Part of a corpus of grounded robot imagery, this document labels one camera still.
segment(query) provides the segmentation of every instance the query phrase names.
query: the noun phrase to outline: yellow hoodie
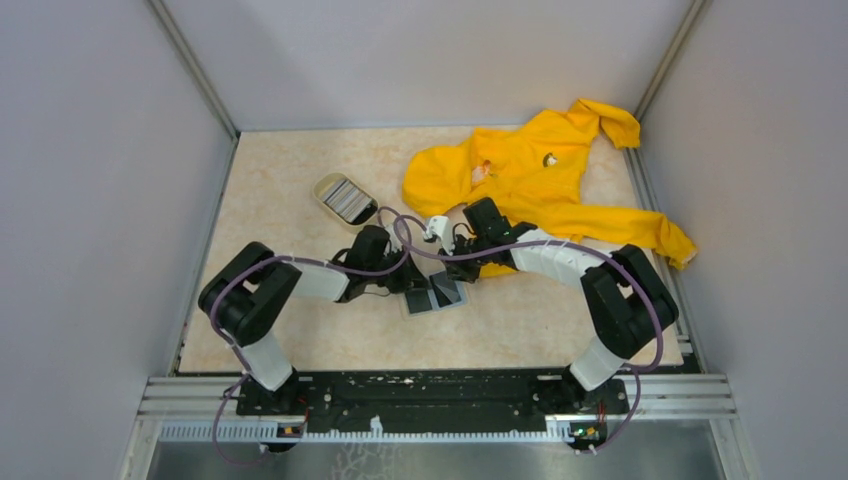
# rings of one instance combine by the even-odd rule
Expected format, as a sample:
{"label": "yellow hoodie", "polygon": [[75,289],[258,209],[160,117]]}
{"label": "yellow hoodie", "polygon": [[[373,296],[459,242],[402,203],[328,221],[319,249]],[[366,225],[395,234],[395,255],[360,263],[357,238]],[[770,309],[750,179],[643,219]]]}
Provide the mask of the yellow hoodie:
{"label": "yellow hoodie", "polygon": [[[653,248],[682,269],[697,248],[657,212],[580,204],[580,177],[600,130],[616,148],[639,146],[639,122],[628,112],[580,99],[567,112],[544,110],[515,132],[477,128],[459,146],[413,157],[403,200],[423,217],[491,197],[512,223],[530,222],[560,238],[583,236]],[[482,276],[511,270],[487,265]]]}

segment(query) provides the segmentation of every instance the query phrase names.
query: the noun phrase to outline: gray wall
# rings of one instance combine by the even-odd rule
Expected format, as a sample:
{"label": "gray wall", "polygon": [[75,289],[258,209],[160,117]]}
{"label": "gray wall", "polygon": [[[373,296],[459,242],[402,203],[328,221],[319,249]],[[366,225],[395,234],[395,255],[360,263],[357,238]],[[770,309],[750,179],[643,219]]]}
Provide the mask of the gray wall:
{"label": "gray wall", "polygon": [[688,0],[167,0],[242,130],[633,109]]}
{"label": "gray wall", "polygon": [[644,125],[764,477],[846,478],[848,3],[715,2]]}
{"label": "gray wall", "polygon": [[0,478],[117,475],[229,140],[140,0],[0,7]]}

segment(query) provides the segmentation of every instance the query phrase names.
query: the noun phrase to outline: robotic arm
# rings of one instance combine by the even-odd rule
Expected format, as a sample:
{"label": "robotic arm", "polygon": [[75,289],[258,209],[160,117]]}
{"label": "robotic arm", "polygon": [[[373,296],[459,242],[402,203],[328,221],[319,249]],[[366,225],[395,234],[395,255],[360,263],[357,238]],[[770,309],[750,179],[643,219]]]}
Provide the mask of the robotic arm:
{"label": "robotic arm", "polygon": [[[606,382],[627,359],[655,338],[646,306],[635,294],[625,296],[620,287],[627,287],[627,281],[610,265],[581,251],[547,244],[504,248],[468,259],[469,254],[474,256],[493,247],[528,241],[556,242],[558,239],[529,223],[511,226],[490,198],[466,207],[463,213],[474,233],[473,238],[455,235],[450,220],[443,216],[431,218],[424,234],[425,241],[441,242],[441,255],[458,257],[444,262],[449,278],[475,282],[483,265],[496,263],[545,275],[583,290],[597,335],[586,351],[563,372],[563,390],[575,402],[581,402],[587,392]],[[402,246],[387,229],[366,226],[351,248],[339,251],[330,263],[360,272],[381,272],[397,264],[403,255]],[[198,299],[201,310],[211,317],[215,300],[228,284],[273,256],[274,253],[259,242],[248,244],[203,289]],[[671,325],[678,316],[677,305],[642,250],[627,245],[611,252],[610,256],[647,293],[661,327],[665,329]],[[255,288],[236,285],[220,301],[216,316],[221,330],[231,340],[236,355],[254,380],[281,401],[291,397],[297,376],[273,337],[271,327],[289,297],[320,297],[346,303],[361,295],[370,284],[385,287],[391,293],[403,293],[427,288],[428,283],[411,257],[391,273],[376,277],[342,273],[323,264],[271,263],[249,275],[246,282]]]}
{"label": "robotic arm", "polygon": [[[440,241],[440,253],[451,256],[513,243],[559,241],[530,223],[511,226],[490,198],[466,207],[463,214],[474,238],[453,235],[450,220],[439,216],[427,222],[425,241]],[[674,323],[679,314],[677,305],[642,249],[626,245],[604,253],[621,264],[647,293],[662,329]],[[578,401],[615,375],[628,359],[655,338],[645,304],[635,293],[625,296],[620,287],[628,287],[628,282],[615,268],[595,256],[561,246],[541,245],[445,262],[450,278],[466,282],[476,281],[481,267],[488,263],[537,273],[583,290],[597,335],[563,374],[565,387]]]}

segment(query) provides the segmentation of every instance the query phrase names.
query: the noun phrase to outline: cable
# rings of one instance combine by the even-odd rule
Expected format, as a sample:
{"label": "cable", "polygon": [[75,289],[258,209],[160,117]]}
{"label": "cable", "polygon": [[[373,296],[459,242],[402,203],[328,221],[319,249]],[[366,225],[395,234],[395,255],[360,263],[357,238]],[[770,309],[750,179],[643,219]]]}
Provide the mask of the cable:
{"label": "cable", "polygon": [[221,421],[221,416],[224,414],[224,407],[226,407],[227,402],[233,398],[233,392],[244,385],[244,382],[246,382],[248,378],[250,378],[250,374],[245,373],[238,382],[233,384],[232,387],[224,390],[224,400],[221,402],[221,406],[218,407],[218,411],[215,413],[215,419],[212,421],[212,445],[215,447],[215,451],[218,452],[218,456],[221,457],[222,460],[237,467],[253,467],[268,459],[268,450],[263,450],[259,457],[255,460],[251,460],[249,462],[233,460],[224,454],[224,450],[221,449],[221,445],[218,443],[218,423]]}

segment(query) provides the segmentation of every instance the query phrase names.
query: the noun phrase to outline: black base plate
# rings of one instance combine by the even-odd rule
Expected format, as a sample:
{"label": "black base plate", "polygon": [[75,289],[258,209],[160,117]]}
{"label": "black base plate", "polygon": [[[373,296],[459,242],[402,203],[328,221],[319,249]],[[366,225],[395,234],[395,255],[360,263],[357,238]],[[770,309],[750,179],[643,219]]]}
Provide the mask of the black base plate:
{"label": "black base plate", "polygon": [[[380,416],[386,433],[544,431],[545,415],[629,408],[624,382],[611,380],[591,392],[583,405],[567,398],[556,370],[427,370],[299,372],[296,398],[309,407],[309,431],[367,432]],[[253,381],[242,387],[239,415],[298,415],[305,405],[275,403]]]}

